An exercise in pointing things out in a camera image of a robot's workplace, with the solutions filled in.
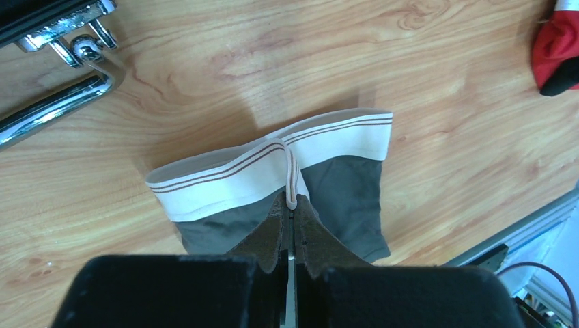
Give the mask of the grey underwear white waistband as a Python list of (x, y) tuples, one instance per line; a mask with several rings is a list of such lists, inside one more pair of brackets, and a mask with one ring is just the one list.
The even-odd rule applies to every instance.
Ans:
[(305, 197), (322, 224), (368, 262), (389, 256), (380, 179), (393, 114), (353, 108), (313, 116), (259, 139), (152, 170), (146, 185), (189, 254), (224, 254), (266, 217), (273, 200)]

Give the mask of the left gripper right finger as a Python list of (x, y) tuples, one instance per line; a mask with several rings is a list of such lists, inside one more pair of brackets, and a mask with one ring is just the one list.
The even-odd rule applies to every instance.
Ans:
[(477, 266), (374, 266), (299, 195), (294, 211), (299, 327), (522, 327), (505, 287)]

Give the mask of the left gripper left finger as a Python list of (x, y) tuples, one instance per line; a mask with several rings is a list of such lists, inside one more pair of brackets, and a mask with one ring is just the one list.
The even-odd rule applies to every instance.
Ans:
[(286, 195), (223, 255), (105, 255), (72, 281), (54, 327), (280, 327), (288, 281)]

